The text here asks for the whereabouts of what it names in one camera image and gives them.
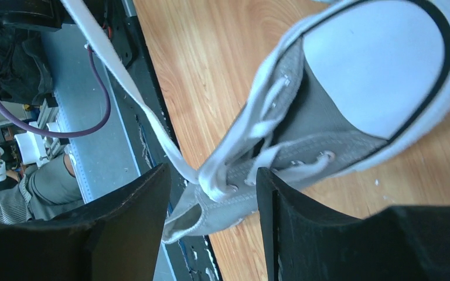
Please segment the white shoelace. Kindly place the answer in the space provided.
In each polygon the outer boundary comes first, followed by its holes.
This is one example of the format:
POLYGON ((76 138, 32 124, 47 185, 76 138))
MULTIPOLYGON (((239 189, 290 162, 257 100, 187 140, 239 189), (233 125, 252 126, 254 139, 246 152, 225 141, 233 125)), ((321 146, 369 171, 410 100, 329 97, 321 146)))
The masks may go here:
POLYGON ((321 22, 320 15, 300 20, 283 35, 273 51, 260 64, 241 114, 207 161, 195 170, 187 163, 166 133, 156 113, 143 101, 135 81, 122 65, 112 43, 96 23, 86 4, 83 1, 62 1, 62 4, 86 37, 89 47, 142 109, 162 149, 177 171, 190 183, 197 185, 211 200, 221 202, 238 194, 238 186, 228 183, 226 175, 232 161, 248 150, 245 148, 247 142, 265 140, 259 154, 247 170, 245 184, 248 186, 256 184, 259 168, 274 167, 276 175, 281 179, 304 188, 310 185, 310 178, 321 175, 335 157, 332 152, 322 152, 313 163, 297 164, 282 169, 274 163, 275 158, 290 143, 274 146, 268 143, 273 131, 285 118, 290 107, 288 102, 281 102, 280 99, 286 97, 288 87, 294 85, 293 76, 281 74, 275 78, 274 70, 280 66, 280 59, 286 55, 288 48, 292 47, 309 28, 321 22))

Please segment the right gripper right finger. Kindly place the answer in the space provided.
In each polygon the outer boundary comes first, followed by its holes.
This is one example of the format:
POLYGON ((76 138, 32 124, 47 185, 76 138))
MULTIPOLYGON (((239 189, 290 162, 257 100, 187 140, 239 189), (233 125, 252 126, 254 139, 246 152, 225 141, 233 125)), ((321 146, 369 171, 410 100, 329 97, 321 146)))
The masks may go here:
POLYGON ((450 206, 394 205, 359 219, 266 168, 257 202, 269 280, 450 280, 450 206))

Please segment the grey canvas sneaker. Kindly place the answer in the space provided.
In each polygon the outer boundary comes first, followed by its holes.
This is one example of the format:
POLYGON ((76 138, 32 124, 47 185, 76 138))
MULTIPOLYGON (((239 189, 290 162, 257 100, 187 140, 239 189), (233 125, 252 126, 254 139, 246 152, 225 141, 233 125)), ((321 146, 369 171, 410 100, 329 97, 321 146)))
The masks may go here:
POLYGON ((376 166, 450 111, 450 1, 338 1, 294 24, 189 179, 162 241, 239 224, 258 170, 296 189, 376 166))

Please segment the bystander striped sleeve forearm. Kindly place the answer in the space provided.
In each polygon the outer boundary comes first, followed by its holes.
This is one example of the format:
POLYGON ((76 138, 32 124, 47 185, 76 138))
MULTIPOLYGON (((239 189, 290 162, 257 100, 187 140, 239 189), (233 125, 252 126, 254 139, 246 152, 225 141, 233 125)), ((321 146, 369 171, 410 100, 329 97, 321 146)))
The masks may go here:
POLYGON ((0 223, 12 225, 33 218, 29 208, 32 195, 26 188, 27 183, 25 176, 15 187, 0 191, 0 223))

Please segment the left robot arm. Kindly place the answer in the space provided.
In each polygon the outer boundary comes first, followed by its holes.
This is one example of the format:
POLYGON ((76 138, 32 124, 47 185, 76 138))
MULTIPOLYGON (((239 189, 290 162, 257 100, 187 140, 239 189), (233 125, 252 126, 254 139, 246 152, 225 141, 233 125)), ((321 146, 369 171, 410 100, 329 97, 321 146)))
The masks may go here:
POLYGON ((0 101, 41 105, 53 92, 42 34, 73 20, 60 1, 0 1, 0 101))

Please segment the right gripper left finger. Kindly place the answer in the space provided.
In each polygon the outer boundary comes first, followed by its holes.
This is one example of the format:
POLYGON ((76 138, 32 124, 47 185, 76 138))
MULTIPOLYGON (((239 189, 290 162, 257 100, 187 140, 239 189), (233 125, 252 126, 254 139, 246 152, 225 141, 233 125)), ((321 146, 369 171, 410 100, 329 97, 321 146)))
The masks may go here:
POLYGON ((0 224, 0 280, 152 280, 169 166, 44 221, 0 224))

